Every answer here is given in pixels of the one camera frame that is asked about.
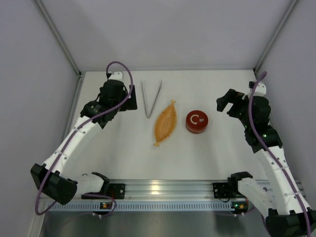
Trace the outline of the metal round lunch box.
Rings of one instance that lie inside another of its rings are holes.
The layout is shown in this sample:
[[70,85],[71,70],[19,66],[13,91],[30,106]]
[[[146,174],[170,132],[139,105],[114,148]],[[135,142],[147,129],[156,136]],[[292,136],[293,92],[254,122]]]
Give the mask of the metal round lunch box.
[[200,134],[203,133],[208,126],[208,123],[202,122],[202,123],[197,123],[193,124],[191,122],[186,122],[186,129],[194,134]]

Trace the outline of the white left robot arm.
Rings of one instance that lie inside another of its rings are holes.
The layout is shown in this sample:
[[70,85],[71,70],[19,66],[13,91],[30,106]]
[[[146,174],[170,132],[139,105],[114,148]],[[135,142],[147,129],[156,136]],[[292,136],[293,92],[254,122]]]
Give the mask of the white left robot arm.
[[85,104],[77,122],[62,144],[43,164],[34,164],[31,176],[36,188],[61,205],[74,197],[106,195],[109,179],[98,172],[78,178],[66,176],[92,138],[103,130],[118,112],[136,110],[135,86],[126,88],[120,80],[108,79],[95,100]]

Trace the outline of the metal serving tongs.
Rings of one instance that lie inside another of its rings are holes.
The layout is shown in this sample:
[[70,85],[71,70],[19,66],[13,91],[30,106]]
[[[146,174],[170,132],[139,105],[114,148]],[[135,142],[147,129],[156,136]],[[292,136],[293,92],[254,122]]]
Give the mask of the metal serving tongs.
[[142,92],[142,98],[143,98],[143,103],[144,103],[144,111],[145,111],[145,116],[147,119],[149,119],[152,116],[153,110],[155,108],[155,105],[157,103],[160,91],[162,88],[162,80],[160,81],[159,87],[158,87],[158,91],[156,93],[155,99],[153,101],[152,107],[148,110],[147,108],[147,100],[146,100],[146,96],[145,96],[145,89],[144,89],[144,85],[143,82],[141,81],[141,92]]

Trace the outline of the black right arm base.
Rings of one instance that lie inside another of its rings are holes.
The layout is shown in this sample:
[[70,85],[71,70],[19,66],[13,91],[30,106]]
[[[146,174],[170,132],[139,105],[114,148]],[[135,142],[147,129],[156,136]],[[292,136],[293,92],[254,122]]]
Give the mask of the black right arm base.
[[214,198],[229,199],[234,197],[228,182],[213,183],[212,187]]

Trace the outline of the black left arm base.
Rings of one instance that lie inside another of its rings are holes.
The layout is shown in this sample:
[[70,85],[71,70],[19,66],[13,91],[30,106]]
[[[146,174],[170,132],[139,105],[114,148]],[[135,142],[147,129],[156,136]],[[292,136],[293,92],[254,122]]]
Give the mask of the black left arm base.
[[125,196],[125,184],[107,183],[102,186],[100,191],[85,193],[81,195],[81,198],[82,199],[102,199],[102,198],[110,197],[113,199],[124,199],[124,196]]

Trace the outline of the red round lid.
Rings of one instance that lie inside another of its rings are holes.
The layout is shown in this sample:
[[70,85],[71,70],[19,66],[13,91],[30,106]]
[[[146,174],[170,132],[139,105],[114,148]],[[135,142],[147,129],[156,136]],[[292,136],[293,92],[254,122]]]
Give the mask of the red round lid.
[[208,119],[207,114],[204,113],[203,111],[193,110],[187,114],[186,122],[191,122],[193,124],[202,123],[202,122],[208,123],[209,119]]

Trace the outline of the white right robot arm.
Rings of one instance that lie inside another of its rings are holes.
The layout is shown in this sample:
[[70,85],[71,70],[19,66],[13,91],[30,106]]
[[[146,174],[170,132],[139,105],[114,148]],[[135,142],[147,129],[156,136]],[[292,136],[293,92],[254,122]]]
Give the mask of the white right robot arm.
[[247,95],[229,89],[216,100],[222,112],[231,103],[227,114],[240,120],[245,139],[261,163],[273,190],[271,197],[247,171],[232,174],[228,183],[233,194],[247,197],[260,211],[272,237],[308,236],[316,229],[316,212],[304,199],[291,175],[282,141],[270,124],[271,107],[263,96]]

